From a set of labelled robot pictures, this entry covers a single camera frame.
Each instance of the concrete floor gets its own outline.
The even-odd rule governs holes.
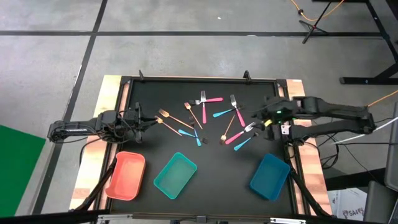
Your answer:
[[[371,1],[393,40],[398,21],[384,0]],[[297,0],[308,17],[324,3]],[[92,30],[100,0],[0,1],[0,30]],[[109,0],[100,30],[219,30],[305,31],[289,0]],[[319,26],[331,32],[377,32],[364,4],[343,4]],[[0,123],[41,136],[61,119],[79,71],[89,37],[0,36]],[[329,102],[366,105],[395,86],[345,86],[342,76],[372,77],[394,60],[382,39],[314,38],[301,44],[298,37],[97,37],[72,120],[90,119],[103,75],[200,75],[302,79],[307,95]],[[396,97],[371,108],[375,120],[390,117]],[[319,119],[319,123],[329,119]],[[388,141],[389,128],[363,141]],[[337,135],[338,139],[352,136]],[[44,213],[67,211],[78,172],[83,142],[62,147],[44,204]],[[32,201],[52,145],[46,143],[18,215],[32,210]],[[387,146],[350,146],[368,169],[383,167]],[[322,157],[333,154],[323,146]],[[364,171],[342,149],[335,168],[347,174]]]

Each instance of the metal fork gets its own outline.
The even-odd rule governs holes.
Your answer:
[[[242,117],[242,115],[241,115],[241,112],[239,112],[239,109],[238,109],[238,107],[236,106],[235,96],[232,94],[232,95],[230,96],[230,98],[231,98],[231,104],[232,104],[233,107],[235,107],[236,114],[238,114],[238,118],[239,118],[239,122],[241,123],[241,126],[242,126],[242,127],[245,127],[245,123],[244,123],[244,121],[243,121],[243,117]]]
[[[203,102],[203,108],[202,108],[202,112],[201,112],[202,122],[203,122],[203,124],[206,124],[206,122],[207,122],[207,120],[206,120],[206,108],[205,108],[206,93],[205,93],[204,90],[202,90],[200,92],[200,101]]]
[[[253,123],[247,125],[247,126],[244,128],[243,131],[241,131],[241,132],[238,133],[238,134],[235,134],[233,137],[231,137],[230,139],[228,139],[227,141],[225,141],[225,144],[229,144],[229,143],[233,142],[234,140],[236,140],[236,139],[237,139],[239,136],[241,136],[243,133],[251,131],[251,130],[253,129],[253,126],[254,126],[254,125],[256,125],[255,122],[253,122]]]

